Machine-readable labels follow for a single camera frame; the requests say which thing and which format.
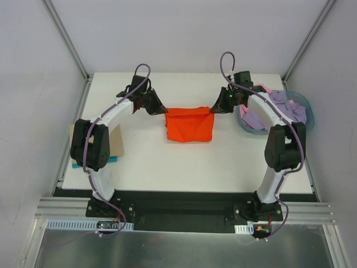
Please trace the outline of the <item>orange t-shirt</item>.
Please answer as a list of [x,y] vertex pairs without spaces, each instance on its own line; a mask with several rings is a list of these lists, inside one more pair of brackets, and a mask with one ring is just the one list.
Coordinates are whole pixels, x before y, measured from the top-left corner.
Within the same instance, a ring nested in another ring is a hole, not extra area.
[[174,142],[210,142],[215,114],[209,107],[169,108],[165,114],[167,139]]

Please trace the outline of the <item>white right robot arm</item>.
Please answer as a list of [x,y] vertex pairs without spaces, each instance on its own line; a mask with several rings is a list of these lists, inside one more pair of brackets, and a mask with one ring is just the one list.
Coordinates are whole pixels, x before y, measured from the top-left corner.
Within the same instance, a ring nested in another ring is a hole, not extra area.
[[306,126],[294,122],[273,103],[263,87],[255,87],[250,72],[242,71],[223,75],[228,82],[222,87],[218,99],[211,107],[212,114],[232,113],[234,107],[245,104],[254,112],[268,131],[264,149],[267,170],[255,193],[256,203],[251,214],[264,220],[271,213],[269,204],[278,202],[279,193],[288,174],[301,170],[305,160]]

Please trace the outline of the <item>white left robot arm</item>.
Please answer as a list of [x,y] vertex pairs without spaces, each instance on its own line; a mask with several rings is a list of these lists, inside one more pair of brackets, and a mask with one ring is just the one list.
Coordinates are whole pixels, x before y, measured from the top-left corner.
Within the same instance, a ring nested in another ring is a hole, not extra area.
[[78,119],[74,124],[70,156],[88,176],[93,196],[101,200],[98,209],[105,217],[114,216],[118,210],[117,202],[111,199],[115,188],[105,168],[110,158],[110,134],[122,119],[141,108],[150,116],[168,112],[149,77],[135,74],[131,84],[100,115],[91,120]]

